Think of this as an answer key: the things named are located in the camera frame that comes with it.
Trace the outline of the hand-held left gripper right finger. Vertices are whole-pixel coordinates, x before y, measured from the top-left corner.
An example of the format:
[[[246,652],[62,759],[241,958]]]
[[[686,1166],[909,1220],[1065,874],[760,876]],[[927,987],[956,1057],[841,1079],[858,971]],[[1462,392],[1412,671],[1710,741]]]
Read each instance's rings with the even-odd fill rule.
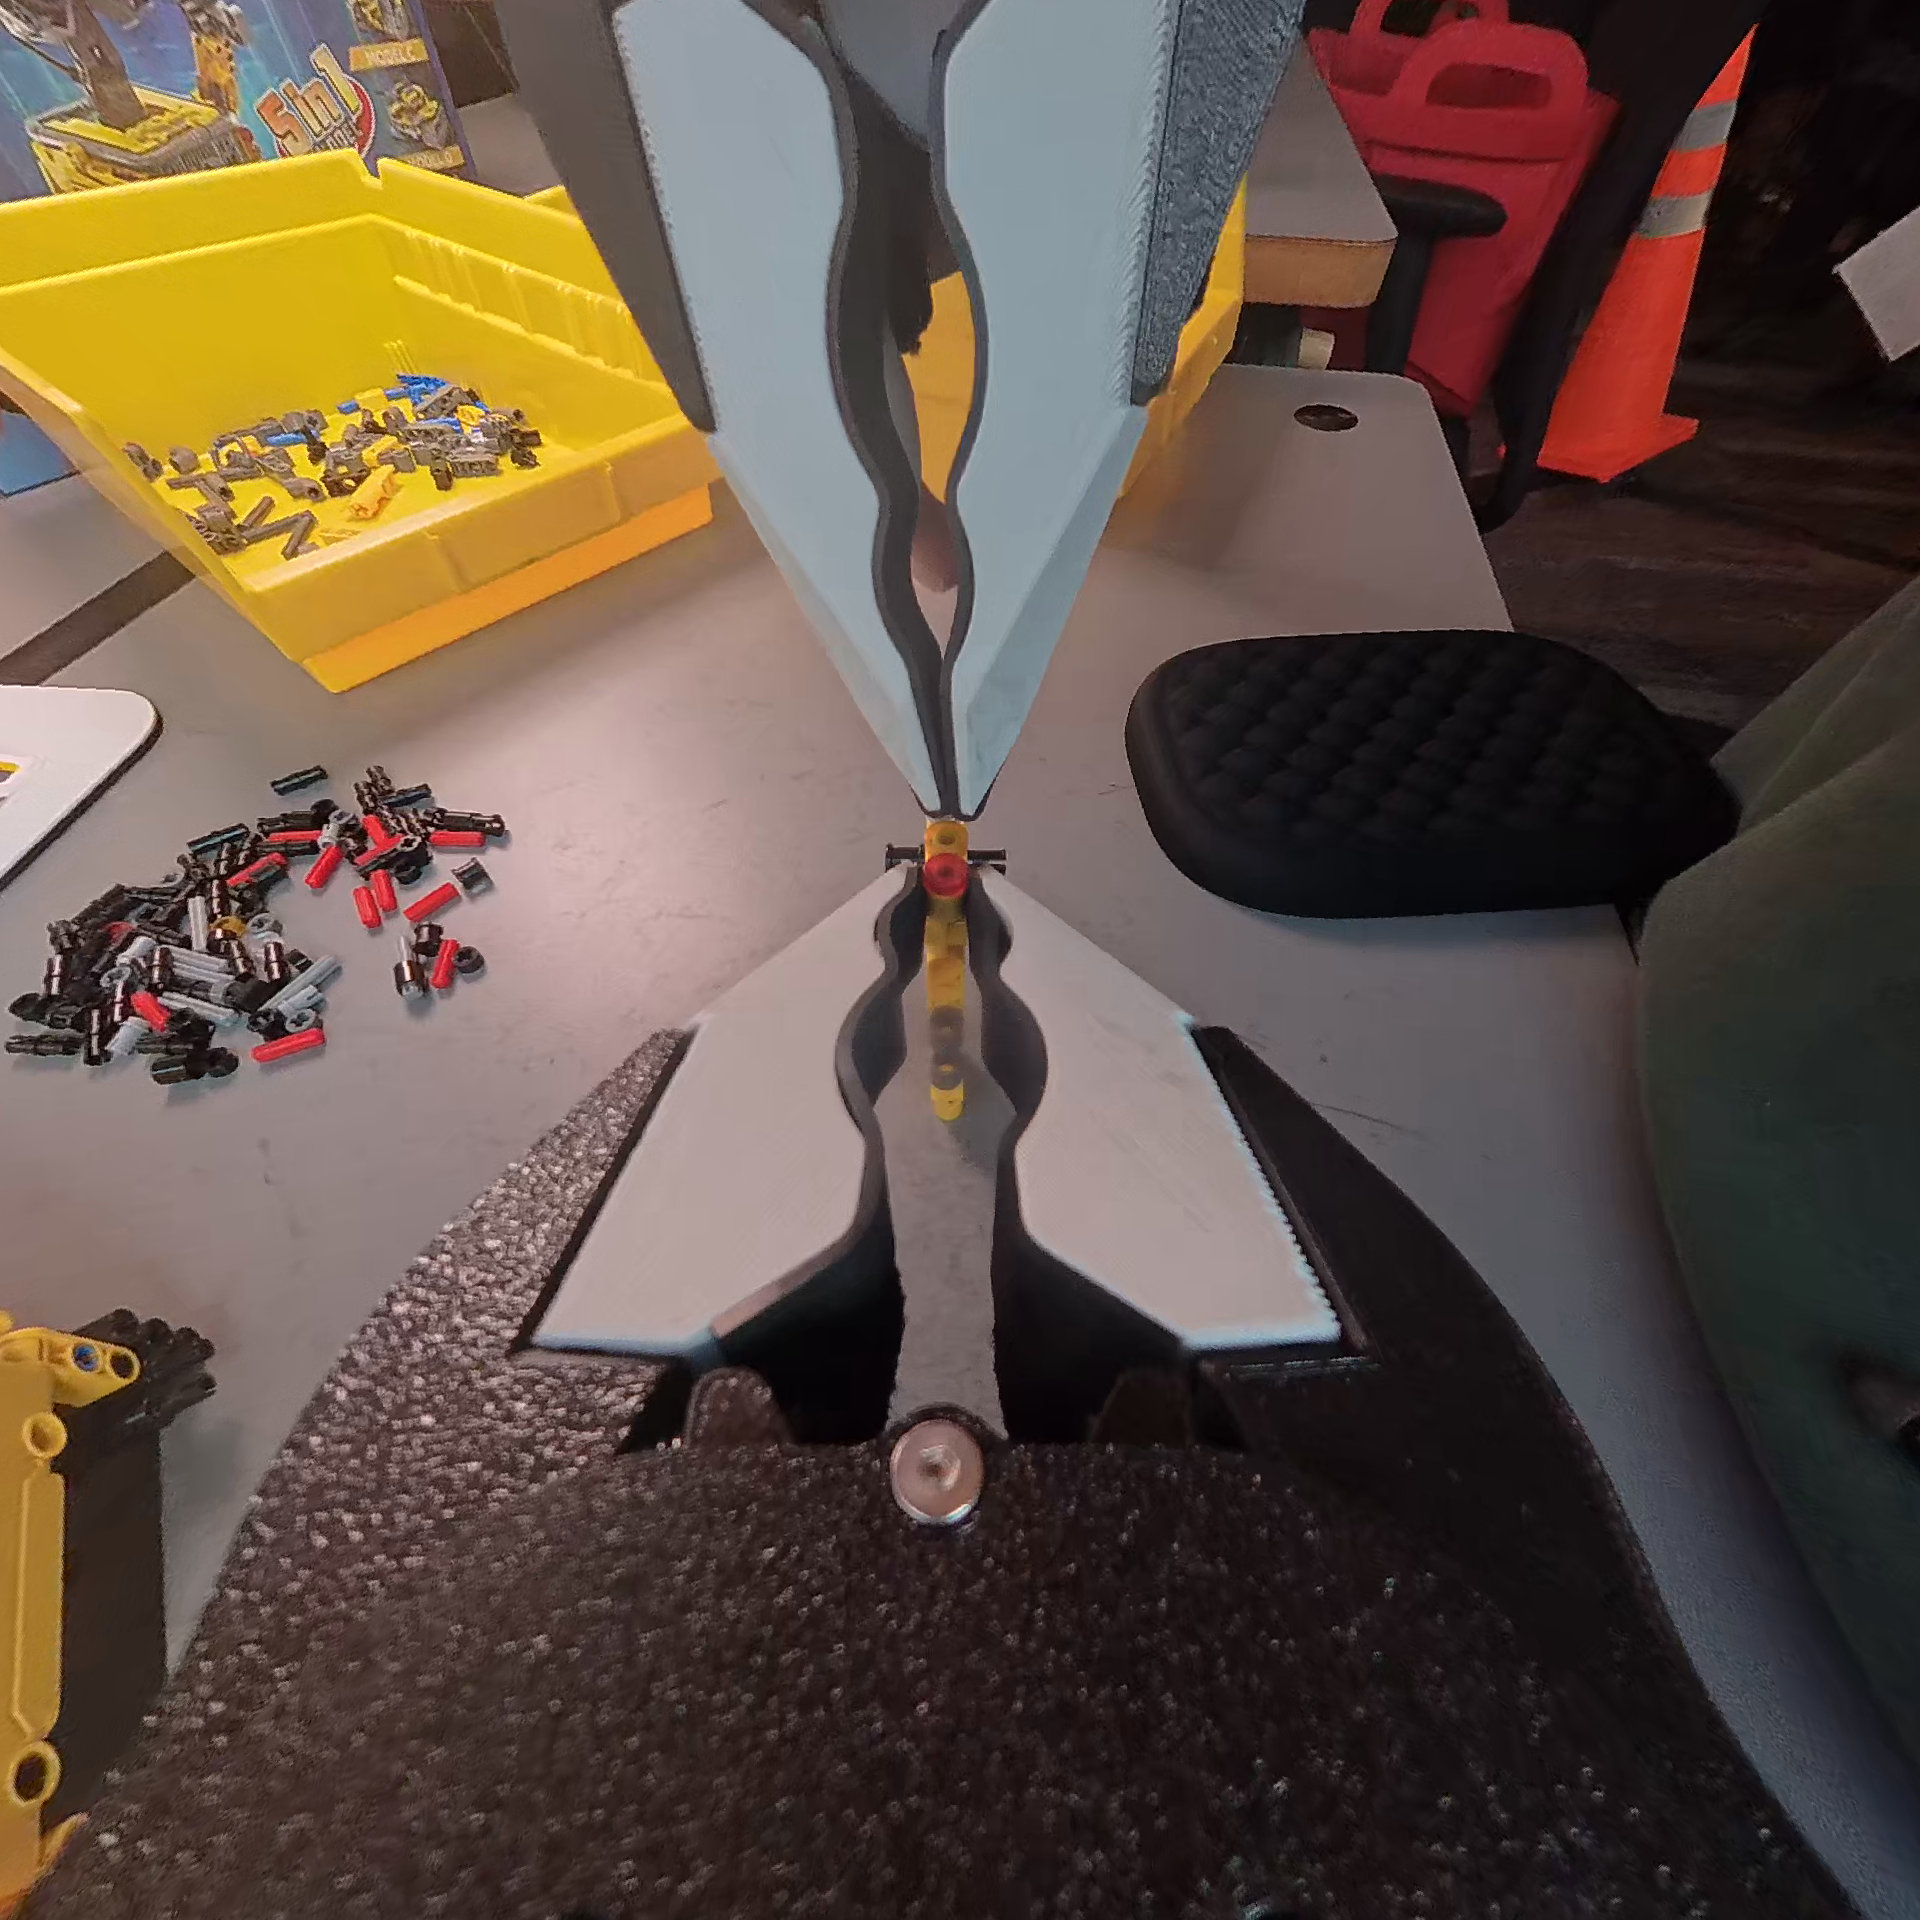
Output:
[[[1342,1315],[1171,995],[994,874],[970,888],[1003,1416],[1097,1416],[1131,1370],[1322,1362]]]

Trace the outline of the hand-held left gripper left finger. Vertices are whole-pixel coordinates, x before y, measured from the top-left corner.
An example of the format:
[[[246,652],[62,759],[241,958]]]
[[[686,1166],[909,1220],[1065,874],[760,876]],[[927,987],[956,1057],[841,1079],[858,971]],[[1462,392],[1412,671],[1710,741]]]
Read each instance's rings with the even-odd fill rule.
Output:
[[[887,868],[673,1047],[528,1315],[538,1353],[747,1367],[782,1416],[883,1416],[906,1298],[877,1096],[920,884]]]

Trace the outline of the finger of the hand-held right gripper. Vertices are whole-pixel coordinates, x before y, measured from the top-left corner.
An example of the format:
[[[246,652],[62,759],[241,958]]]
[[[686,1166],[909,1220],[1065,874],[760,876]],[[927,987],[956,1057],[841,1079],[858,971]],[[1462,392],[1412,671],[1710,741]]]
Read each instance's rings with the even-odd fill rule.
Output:
[[[926,813],[956,813],[893,324],[909,144],[798,6],[619,6],[706,443]]]
[[[966,6],[934,58],[934,174],[977,347],[948,469],[959,817],[1026,725],[1146,431],[1132,347],[1172,35],[1178,6]]]

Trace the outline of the yellow lego beam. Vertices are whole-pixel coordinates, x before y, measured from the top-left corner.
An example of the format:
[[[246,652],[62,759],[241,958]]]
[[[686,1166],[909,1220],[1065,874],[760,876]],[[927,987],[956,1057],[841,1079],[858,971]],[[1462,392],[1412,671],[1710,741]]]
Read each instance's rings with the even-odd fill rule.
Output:
[[[970,876],[977,874],[1009,874],[1003,850],[970,850],[970,830],[952,817],[927,817],[920,846],[887,846],[883,868],[914,867],[920,884],[920,858],[926,855],[966,855]],[[927,1007],[927,1103],[934,1115],[956,1124],[966,1103],[966,1074],[965,1074],[965,1036],[966,1036],[966,971],[970,971],[970,937],[965,958],[934,962],[926,953],[926,1007]]]

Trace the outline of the pile of small lego pins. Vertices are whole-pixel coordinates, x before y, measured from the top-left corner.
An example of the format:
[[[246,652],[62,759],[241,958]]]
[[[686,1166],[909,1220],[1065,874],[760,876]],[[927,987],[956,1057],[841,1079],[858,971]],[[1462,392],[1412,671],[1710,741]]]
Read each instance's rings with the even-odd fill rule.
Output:
[[[316,1059],[345,962],[296,942],[305,900],[353,909],[407,1007],[486,971],[446,918],[495,888],[490,855],[508,841],[496,810],[452,806],[380,764],[346,788],[301,766],[274,797],[195,835],[162,876],[47,921],[39,980],[4,1003],[4,1059],[139,1067],[157,1092]]]

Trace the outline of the pile of grey lego parts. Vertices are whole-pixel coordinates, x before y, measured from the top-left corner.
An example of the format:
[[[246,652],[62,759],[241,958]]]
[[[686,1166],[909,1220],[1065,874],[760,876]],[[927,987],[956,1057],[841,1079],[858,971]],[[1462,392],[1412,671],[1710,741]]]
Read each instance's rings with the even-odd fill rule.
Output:
[[[457,486],[538,469],[540,429],[475,384],[396,373],[391,384],[316,411],[266,415],[208,443],[120,447],[215,558],[278,547],[283,562],[446,506]]]

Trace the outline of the yellow lego vehicle model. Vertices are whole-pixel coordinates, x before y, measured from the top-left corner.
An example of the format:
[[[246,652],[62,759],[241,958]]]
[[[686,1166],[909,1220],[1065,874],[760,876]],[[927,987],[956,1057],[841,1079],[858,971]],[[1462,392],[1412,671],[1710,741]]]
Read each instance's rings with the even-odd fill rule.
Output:
[[[4,1917],[53,1868],[167,1681],[162,1432],[215,1344],[128,1308],[4,1315]]]

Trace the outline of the yellow storage bin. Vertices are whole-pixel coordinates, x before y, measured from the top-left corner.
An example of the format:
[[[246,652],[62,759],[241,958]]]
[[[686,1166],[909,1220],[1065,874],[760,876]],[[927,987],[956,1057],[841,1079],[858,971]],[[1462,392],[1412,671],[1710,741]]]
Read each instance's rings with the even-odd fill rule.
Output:
[[[1197,296],[1197,313],[1178,336],[1178,360],[1167,392],[1149,402],[1149,423],[1122,479],[1122,494],[1138,476],[1171,447],[1171,440],[1188,418],[1194,402],[1205,394],[1211,373],[1226,364],[1243,286],[1243,194],[1235,194],[1219,247],[1211,255],[1209,277]],[[977,328],[970,296],[959,272],[948,272],[927,294],[934,315],[920,331],[918,353],[906,360],[918,431],[920,431],[920,476],[936,498],[948,494],[948,469],[970,406],[970,369],[977,369]]]
[[[311,510],[316,542],[218,552],[195,486],[128,447],[453,378],[540,436],[538,465],[440,490],[428,469],[233,514]],[[4,392],[99,498],[175,550],[316,684],[345,692],[711,523],[706,443],[579,219],[417,168],[282,159],[4,206]]]

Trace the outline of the red bag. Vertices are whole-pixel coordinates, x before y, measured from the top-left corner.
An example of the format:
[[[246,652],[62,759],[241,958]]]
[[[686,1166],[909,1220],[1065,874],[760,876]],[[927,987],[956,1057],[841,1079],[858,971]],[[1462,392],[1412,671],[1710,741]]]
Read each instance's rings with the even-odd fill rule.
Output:
[[[1467,418],[1621,103],[1593,89],[1568,32],[1505,6],[1441,6],[1426,32],[1396,32],[1388,6],[1359,6],[1348,30],[1313,30],[1306,48],[1371,174],[1501,206],[1496,232],[1434,251],[1406,355],[1434,406]]]

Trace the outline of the orange traffic cone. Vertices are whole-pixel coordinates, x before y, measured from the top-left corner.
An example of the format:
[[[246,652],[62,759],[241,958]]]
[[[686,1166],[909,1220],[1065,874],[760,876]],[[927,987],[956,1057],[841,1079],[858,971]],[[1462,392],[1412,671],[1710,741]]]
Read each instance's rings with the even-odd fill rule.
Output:
[[[1697,431],[1696,418],[1672,415],[1664,402],[1751,48],[1753,40],[1742,35],[1659,168],[1558,392],[1541,447],[1543,469],[1614,481]]]

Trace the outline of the blue kit box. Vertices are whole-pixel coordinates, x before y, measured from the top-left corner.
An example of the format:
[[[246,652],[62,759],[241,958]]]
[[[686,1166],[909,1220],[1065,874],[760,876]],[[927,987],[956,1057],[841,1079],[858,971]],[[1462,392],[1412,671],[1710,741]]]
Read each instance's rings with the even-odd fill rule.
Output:
[[[433,6],[4,6],[4,392],[83,465],[417,373]]]

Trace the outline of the white rounded board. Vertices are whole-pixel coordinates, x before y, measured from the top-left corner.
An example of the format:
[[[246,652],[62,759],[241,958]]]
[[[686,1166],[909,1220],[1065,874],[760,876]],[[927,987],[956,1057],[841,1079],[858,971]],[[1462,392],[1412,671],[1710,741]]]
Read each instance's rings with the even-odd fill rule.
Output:
[[[4,684],[4,884],[155,749],[157,709],[124,688]]]

